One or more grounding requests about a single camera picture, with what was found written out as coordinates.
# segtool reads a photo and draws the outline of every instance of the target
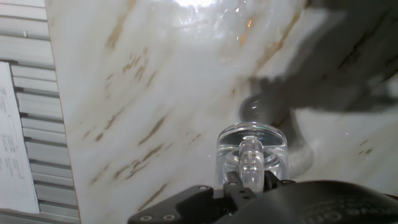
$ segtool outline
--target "glass cup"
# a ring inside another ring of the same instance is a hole
[[[234,124],[220,133],[217,140],[216,187],[235,171],[243,185],[259,194],[264,187],[264,171],[278,179],[289,178],[287,140],[281,131],[257,122]]]

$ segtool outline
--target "metal shutter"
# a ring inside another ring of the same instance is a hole
[[[0,223],[80,223],[44,0],[0,0],[0,60],[10,60],[40,213]]]

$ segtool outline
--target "brown marble vein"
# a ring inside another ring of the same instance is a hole
[[[159,150],[161,150],[163,147],[163,144],[160,144],[159,146],[157,146],[156,148],[154,148],[153,150],[149,151],[149,153],[144,157],[144,159],[142,160],[142,162],[146,161],[148,158],[150,158],[152,155],[154,155],[156,152],[159,152]]]
[[[156,72],[154,72],[154,73],[150,76],[150,78],[149,78],[149,80],[148,80],[147,87],[149,87],[150,83],[152,83],[152,80],[154,79],[155,75],[156,75]]]
[[[104,174],[104,172],[109,168],[109,164],[106,165],[104,167],[104,169],[102,169],[97,175],[95,175],[95,177],[93,178],[93,180],[90,181],[90,186],[93,185],[95,182],[97,182],[97,180],[99,178],[101,178],[101,176]]]
[[[254,71],[252,72],[251,76],[257,75],[257,73],[272,58],[272,56],[274,56],[275,53],[283,47],[285,39],[287,38],[289,32],[293,29],[294,24],[299,20],[300,13],[301,11],[296,12],[291,22],[287,25],[286,29],[283,31],[282,38],[280,39],[280,41],[274,42],[270,46],[266,47],[264,54],[257,60],[256,62],[257,65]]]
[[[95,141],[98,142],[99,140],[101,140],[101,138],[104,136],[104,133],[101,133],[97,136],[97,138],[95,138]]]
[[[366,31],[362,37],[360,38],[359,41],[357,41],[357,43],[354,44],[353,46],[353,50],[343,59],[343,61],[340,63],[340,65],[338,66],[338,70],[342,70],[344,68],[349,67],[350,65],[355,64],[355,62],[358,61],[358,59],[361,56],[361,52],[359,52],[360,48],[370,39],[372,38],[377,30],[380,28],[382,22],[384,21],[384,19],[387,17],[387,15],[389,14],[388,11],[384,12],[379,21],[376,23],[376,25],[369,31]]]
[[[126,169],[130,168],[131,166],[133,166],[135,163],[137,162],[137,160],[135,159],[132,163],[125,165],[124,167],[122,167],[121,169],[119,169],[114,175],[113,175],[113,180],[116,180],[119,175],[121,173],[123,173],[123,171],[125,171]]]
[[[163,186],[161,186],[161,188],[158,191],[156,191],[152,196],[150,196],[150,198],[143,205],[141,205],[141,207],[138,208],[138,211],[141,211],[146,206],[148,206],[148,204],[150,204],[153,200],[155,200],[155,198],[157,198],[164,191],[167,185],[168,184],[164,184]]]
[[[140,146],[142,143],[146,142],[151,136],[153,136],[153,135],[159,130],[159,128],[162,126],[162,124],[163,124],[165,118],[166,118],[166,115],[163,116],[163,117],[155,124],[155,126],[152,128],[152,130],[150,131],[150,133],[138,143],[138,146]]]
[[[132,11],[134,8],[134,5],[136,4],[136,0],[128,0],[127,6],[128,10],[126,13],[124,13],[117,21],[116,26],[113,28],[112,34],[108,37],[108,40],[105,43],[105,46],[108,48],[114,49],[116,46],[116,43],[119,40],[119,37],[121,33],[123,32],[123,24],[124,21],[126,20],[128,14]]]
[[[114,121],[118,118],[118,116],[123,112],[124,108],[120,109],[116,114],[112,115],[112,118],[108,121],[108,124],[105,127],[105,130],[108,130]]]

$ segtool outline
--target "marble surface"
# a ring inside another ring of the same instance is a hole
[[[295,180],[398,194],[396,1],[46,8],[82,224],[213,185],[218,133],[242,120],[287,135]]]

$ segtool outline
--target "black plastic part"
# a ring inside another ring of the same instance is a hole
[[[398,201],[362,186],[304,182],[272,189],[223,224],[387,224],[398,222]]]
[[[240,209],[256,195],[249,188],[243,187],[243,183],[237,172],[228,172],[228,181],[224,184],[225,197],[229,198],[235,210]]]
[[[133,215],[127,223],[213,222],[217,202],[211,187],[196,185]]]
[[[392,224],[398,198],[336,181],[295,183],[266,171],[257,197],[228,172],[223,190],[193,186],[132,216],[133,223]]]

